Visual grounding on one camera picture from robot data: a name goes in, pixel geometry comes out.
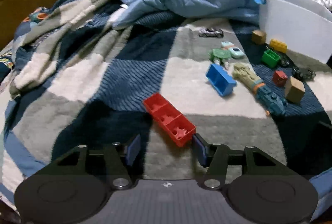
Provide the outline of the blue toy brick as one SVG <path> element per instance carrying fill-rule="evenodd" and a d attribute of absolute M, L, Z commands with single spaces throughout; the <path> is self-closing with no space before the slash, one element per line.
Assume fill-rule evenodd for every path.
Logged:
<path fill-rule="evenodd" d="M 237 86 L 237 82 L 218 64 L 209 66 L 206 78 L 222 97 L 231 95 L 233 88 Z"/>

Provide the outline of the black toy car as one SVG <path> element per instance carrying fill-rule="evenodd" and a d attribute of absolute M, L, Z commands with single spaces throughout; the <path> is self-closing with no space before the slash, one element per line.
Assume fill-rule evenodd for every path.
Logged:
<path fill-rule="evenodd" d="M 310 68 L 292 67 L 292 76 L 299 81 L 306 82 L 315 78 L 316 73 Z"/>

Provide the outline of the beige and teal toy gun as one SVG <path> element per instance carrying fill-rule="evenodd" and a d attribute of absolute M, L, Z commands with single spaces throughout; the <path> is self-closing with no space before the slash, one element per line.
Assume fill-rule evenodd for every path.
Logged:
<path fill-rule="evenodd" d="M 256 100 L 265 108 L 267 114 L 284 115 L 287 101 L 273 92 L 247 65 L 235 63 L 232 76 L 243 83 L 255 96 Z"/>

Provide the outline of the plaid blue grey blanket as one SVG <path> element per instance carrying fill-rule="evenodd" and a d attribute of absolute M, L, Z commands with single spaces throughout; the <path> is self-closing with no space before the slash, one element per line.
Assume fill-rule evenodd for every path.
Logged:
<path fill-rule="evenodd" d="M 251 40 L 257 24 L 229 18 L 185 18 L 155 11 L 132 24 L 114 25 L 127 9 L 120 0 L 58 0 L 19 25 L 12 41 L 14 70 L 1 142 L 1 201 L 14 208 L 18 185 L 78 146 L 99 149 L 141 136 L 134 175 L 190 179 L 204 170 L 156 125 L 143 101 L 159 93 L 204 138 L 233 148 L 255 145 L 308 178 L 319 208 L 331 206 L 331 69 L 303 54 L 289 56 L 316 72 L 299 104 L 267 114 L 239 83 L 223 98 L 205 74 L 209 52 L 221 40 L 199 37 L 217 27 L 241 48 L 240 63 L 273 84 L 262 64 L 265 47 Z"/>

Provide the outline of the small wooden cube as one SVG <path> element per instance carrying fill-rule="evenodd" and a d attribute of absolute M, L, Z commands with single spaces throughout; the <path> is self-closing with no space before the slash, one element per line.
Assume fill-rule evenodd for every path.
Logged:
<path fill-rule="evenodd" d="M 266 43 L 266 32 L 261 31 L 260 29 L 253 30 L 251 33 L 251 40 L 255 44 L 265 44 Z"/>

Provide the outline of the small red toy cube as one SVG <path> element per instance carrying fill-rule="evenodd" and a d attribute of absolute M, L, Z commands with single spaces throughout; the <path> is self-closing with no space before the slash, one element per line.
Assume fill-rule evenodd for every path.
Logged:
<path fill-rule="evenodd" d="M 272 81 L 278 87 L 284 87 L 288 77 L 283 71 L 274 71 Z"/>

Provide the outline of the large wooden cube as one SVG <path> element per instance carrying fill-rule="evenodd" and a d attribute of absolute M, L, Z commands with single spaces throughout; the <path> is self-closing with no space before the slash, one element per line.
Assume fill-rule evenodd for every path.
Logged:
<path fill-rule="evenodd" d="M 294 77 L 289 77 L 285 84 L 285 98 L 288 102 L 299 104 L 306 93 L 304 83 Z"/>

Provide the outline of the green toy with drills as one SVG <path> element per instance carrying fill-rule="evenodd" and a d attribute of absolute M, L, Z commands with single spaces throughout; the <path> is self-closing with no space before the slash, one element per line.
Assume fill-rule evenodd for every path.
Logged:
<path fill-rule="evenodd" d="M 223 49 L 212 49 L 209 53 L 209 60 L 215 63 L 216 60 L 219 61 L 220 65 L 226 70 L 229 69 L 229 59 L 231 58 L 231 53 L 228 50 Z"/>

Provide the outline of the green toy brick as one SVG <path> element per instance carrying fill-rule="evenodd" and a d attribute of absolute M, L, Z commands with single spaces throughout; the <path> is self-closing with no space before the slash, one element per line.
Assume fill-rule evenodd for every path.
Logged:
<path fill-rule="evenodd" d="M 274 51 L 267 49 L 263 55 L 261 61 L 265 63 L 268 67 L 274 68 L 277 66 L 280 60 L 280 55 L 275 53 Z"/>

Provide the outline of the mint capsule toy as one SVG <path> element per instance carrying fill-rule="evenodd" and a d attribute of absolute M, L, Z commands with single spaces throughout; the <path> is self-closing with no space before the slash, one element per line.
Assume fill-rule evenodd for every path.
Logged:
<path fill-rule="evenodd" d="M 231 54 L 231 57 L 234 59 L 241 59 L 245 56 L 245 53 L 240 48 L 235 46 L 232 42 L 222 41 L 221 47 L 228 50 Z"/>

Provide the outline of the silver toy car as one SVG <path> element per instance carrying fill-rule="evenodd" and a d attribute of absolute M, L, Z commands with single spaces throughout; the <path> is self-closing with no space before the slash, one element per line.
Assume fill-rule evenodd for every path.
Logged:
<path fill-rule="evenodd" d="M 223 38 L 224 33 L 223 33 L 223 30 L 221 30 L 221 29 L 204 28 L 199 32 L 199 37 Z"/>

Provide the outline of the white plastic storage bin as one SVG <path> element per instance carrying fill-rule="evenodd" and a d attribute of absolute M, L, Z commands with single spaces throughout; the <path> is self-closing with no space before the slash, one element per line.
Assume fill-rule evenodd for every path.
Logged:
<path fill-rule="evenodd" d="M 259 28 L 267 41 L 327 63 L 331 57 L 331 12 L 313 0 L 266 0 L 259 5 Z"/>

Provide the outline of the yellow toy brick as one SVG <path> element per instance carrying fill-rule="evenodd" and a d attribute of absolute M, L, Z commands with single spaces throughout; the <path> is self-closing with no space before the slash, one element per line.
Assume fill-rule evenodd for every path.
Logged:
<path fill-rule="evenodd" d="M 270 40 L 269 46 L 274 50 L 281 52 L 283 54 L 286 54 L 288 51 L 287 44 L 274 38 Z"/>

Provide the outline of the red long toy brick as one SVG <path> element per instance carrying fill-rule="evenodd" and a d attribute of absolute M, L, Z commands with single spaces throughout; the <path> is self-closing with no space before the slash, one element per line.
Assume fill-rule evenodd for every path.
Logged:
<path fill-rule="evenodd" d="M 196 126 L 161 94 L 151 95 L 143 105 L 178 147 L 184 147 L 196 133 Z"/>

